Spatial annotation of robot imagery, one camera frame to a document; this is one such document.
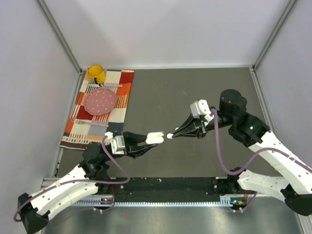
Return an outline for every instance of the white wall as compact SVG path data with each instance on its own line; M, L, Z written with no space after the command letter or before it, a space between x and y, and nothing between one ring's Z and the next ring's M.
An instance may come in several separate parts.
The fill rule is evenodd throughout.
M299 0L258 75L278 137L312 166L312 1Z
M0 31L0 233L24 234L18 196L50 176L78 75L36 1L1 1Z
M254 64L289 0L45 0L83 68Z

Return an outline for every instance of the black and white robotic arm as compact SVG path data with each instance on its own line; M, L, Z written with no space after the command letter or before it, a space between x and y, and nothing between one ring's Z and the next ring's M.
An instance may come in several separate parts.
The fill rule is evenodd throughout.
M259 118L246 112L247 100L236 90L221 93L219 110L210 108L206 100L191 104L188 119L167 138L203 138L218 127L231 125L229 134L271 164L283 177L271 177L244 170L237 175L243 190L275 197L301 215L312 214L312 169L287 149Z
M148 135L139 135L130 132L116 135L107 132L105 136L105 142L107 143L106 149L114 159L123 156L137 158L164 141L164 134L162 132L149 133ZM97 142L91 142L82 156L84 160L80 164L44 190L48 190L54 186L56 188L34 198L20 210L19 215L28 234L34 234L41 230L59 212L84 197L108 192L110 183L87 182L88 180L111 181L107 175L109 166L106 164L110 158L103 150L102 145ZM18 198L18 207L42 192L39 191L31 195L27 193L22 194Z

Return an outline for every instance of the plate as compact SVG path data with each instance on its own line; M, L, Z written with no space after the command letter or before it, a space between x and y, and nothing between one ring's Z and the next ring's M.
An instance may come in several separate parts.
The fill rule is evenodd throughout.
M98 88L89 93L84 101L84 109L93 116L110 113L116 105L115 93L106 88Z

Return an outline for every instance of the cup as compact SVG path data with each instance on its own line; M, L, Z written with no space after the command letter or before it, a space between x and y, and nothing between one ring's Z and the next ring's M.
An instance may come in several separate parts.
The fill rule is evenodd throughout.
M100 65L94 65L89 68L88 74L95 84L102 84L105 81L104 70Z

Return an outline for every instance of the colorful cloth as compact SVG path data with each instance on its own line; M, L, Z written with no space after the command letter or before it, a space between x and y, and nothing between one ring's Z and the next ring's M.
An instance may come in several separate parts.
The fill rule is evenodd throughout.
M88 72L85 73L80 91L76 98L70 119L68 120L60 147L84 150L92 141L101 142L105 132L121 132L127 110L130 88L134 71L129 70L104 70L106 75L105 84L121 84L122 87L109 88L116 94L117 102L115 108L108 114L92 116L84 110L84 100L88 93L97 87L87 84L94 84ZM89 124L77 124L73 119L81 119L87 122L95 122L109 125L108 128Z

